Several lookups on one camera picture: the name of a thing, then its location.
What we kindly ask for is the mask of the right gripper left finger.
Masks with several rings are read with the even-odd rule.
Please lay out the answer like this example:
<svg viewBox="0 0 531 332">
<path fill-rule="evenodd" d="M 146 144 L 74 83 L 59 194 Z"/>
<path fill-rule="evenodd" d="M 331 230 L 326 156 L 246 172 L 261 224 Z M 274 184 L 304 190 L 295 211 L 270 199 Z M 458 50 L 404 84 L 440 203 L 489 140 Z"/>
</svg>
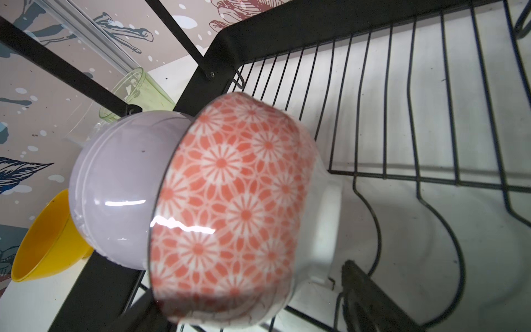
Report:
<svg viewBox="0 0 531 332">
<path fill-rule="evenodd" d="M 176 325 L 171 323 L 160 311 L 151 290 L 145 292 L 119 318 L 107 325 L 102 331 L 110 332 L 175 332 Z"/>
</svg>

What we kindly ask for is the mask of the pink floral pattern bowl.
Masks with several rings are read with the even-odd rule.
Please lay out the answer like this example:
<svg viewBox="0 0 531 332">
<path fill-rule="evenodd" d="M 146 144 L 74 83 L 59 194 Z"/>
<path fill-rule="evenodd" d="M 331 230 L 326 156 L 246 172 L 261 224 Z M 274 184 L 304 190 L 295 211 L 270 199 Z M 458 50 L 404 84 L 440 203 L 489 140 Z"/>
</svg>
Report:
<svg viewBox="0 0 531 332">
<path fill-rule="evenodd" d="M 342 182 L 297 119 L 242 92 L 179 142 L 150 223 L 155 303 L 176 325 L 246 328 L 331 287 Z"/>
</svg>

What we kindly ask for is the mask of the yellow ceramic bowl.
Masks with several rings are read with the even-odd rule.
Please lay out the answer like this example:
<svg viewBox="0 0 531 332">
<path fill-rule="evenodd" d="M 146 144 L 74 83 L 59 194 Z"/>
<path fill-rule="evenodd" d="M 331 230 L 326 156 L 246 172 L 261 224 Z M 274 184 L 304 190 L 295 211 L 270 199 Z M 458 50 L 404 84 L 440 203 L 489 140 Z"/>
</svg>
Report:
<svg viewBox="0 0 531 332">
<path fill-rule="evenodd" d="M 74 224 L 69 193 L 61 191 L 41 211 L 23 239 L 12 265 L 14 282 L 56 275 L 90 257 L 88 245 Z"/>
</svg>

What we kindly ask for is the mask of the green glass tumbler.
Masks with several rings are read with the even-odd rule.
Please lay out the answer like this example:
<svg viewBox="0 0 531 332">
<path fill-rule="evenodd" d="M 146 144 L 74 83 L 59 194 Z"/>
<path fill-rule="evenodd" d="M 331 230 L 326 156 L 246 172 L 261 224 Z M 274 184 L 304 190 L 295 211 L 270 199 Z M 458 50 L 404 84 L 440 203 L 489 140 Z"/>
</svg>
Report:
<svg viewBox="0 0 531 332">
<path fill-rule="evenodd" d="M 175 102 L 143 68 L 137 68 L 123 77 L 111 91 L 130 105 L 143 111 L 172 111 Z"/>
</svg>

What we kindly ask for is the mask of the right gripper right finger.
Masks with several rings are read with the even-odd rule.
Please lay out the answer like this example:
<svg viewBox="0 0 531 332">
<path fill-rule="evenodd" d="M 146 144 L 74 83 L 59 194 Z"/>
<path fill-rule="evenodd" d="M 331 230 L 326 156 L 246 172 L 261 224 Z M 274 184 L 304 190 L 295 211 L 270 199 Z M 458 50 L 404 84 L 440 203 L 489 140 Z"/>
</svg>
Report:
<svg viewBox="0 0 531 332">
<path fill-rule="evenodd" d="M 342 266 L 348 331 L 424 331 L 352 260 Z"/>
</svg>

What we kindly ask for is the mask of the clear glass tumbler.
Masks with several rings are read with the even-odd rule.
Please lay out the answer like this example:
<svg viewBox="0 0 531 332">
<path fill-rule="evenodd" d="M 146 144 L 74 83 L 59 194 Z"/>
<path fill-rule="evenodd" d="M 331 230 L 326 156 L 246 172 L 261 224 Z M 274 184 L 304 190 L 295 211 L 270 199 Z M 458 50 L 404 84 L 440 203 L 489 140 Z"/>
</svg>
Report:
<svg viewBox="0 0 531 332">
<path fill-rule="evenodd" d="M 92 100 L 82 102 L 66 121 L 64 139 L 80 147 L 85 144 L 104 126 L 99 116 L 100 105 Z"/>
</svg>

